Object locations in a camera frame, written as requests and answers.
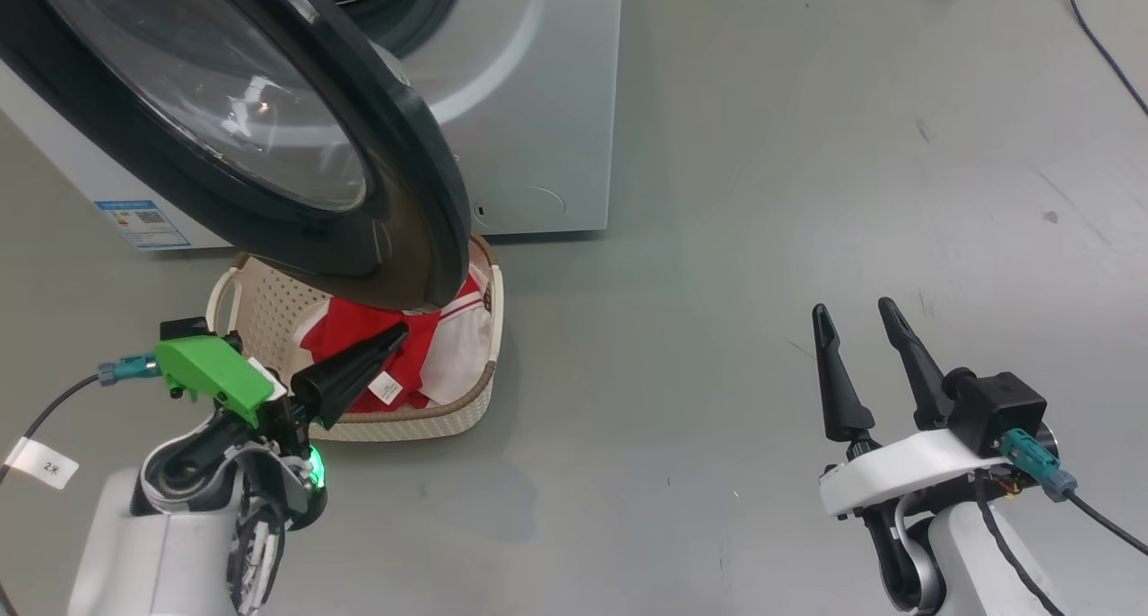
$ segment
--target white tag on cable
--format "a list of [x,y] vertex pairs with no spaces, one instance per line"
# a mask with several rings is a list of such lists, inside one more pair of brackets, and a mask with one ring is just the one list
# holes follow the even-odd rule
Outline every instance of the white tag on cable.
[[251,356],[251,358],[247,359],[247,362],[250,362],[251,367],[258,371],[258,373],[262,374],[264,379],[269,380],[269,382],[271,382],[271,385],[274,387],[274,390],[271,391],[271,396],[267,396],[266,400],[280,399],[282,398],[284,395],[287,393],[287,388],[284,388],[284,384],[280,383],[279,380],[277,380],[274,376],[272,376],[271,372],[267,372],[267,368],[263,367],[263,364],[257,361],[257,359],[255,359],[255,356]]
[[20,438],[11,454],[6,458],[5,466],[31,474],[32,477],[37,477],[57,491],[62,491],[71,476],[79,469],[79,465],[70,458],[65,458],[39,442],[29,439],[29,437]]
[[379,375],[366,388],[388,406],[395,403],[400,392],[403,391],[402,384],[398,384],[397,380],[391,379],[386,372],[379,372]]

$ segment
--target qr code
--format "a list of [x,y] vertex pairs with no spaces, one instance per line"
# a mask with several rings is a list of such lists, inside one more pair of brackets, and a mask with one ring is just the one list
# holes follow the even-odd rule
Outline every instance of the qr code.
[[166,224],[160,212],[135,212],[135,217],[144,224]]

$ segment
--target white washing machine panel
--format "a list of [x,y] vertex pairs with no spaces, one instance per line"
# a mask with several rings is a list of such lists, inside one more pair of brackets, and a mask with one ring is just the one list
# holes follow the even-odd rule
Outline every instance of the white washing machine panel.
[[[621,0],[457,0],[442,28],[403,60],[458,155],[475,232],[606,227],[620,10]],[[0,109],[92,202],[154,203],[186,240],[138,248],[226,244],[2,63]]]

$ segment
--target green light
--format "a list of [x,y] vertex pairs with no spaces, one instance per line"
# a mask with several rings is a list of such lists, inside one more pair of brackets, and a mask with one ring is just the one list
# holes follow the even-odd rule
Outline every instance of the green light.
[[315,485],[316,490],[321,489],[327,485],[327,468],[323,466],[323,458],[319,457],[319,451],[316,450],[315,445],[311,446],[311,484]]

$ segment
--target washing machine opening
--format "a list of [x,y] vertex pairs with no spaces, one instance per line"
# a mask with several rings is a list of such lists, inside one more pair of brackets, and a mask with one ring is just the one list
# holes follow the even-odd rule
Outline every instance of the washing machine opening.
[[363,31],[393,55],[421,47],[445,23],[457,0],[335,0]]

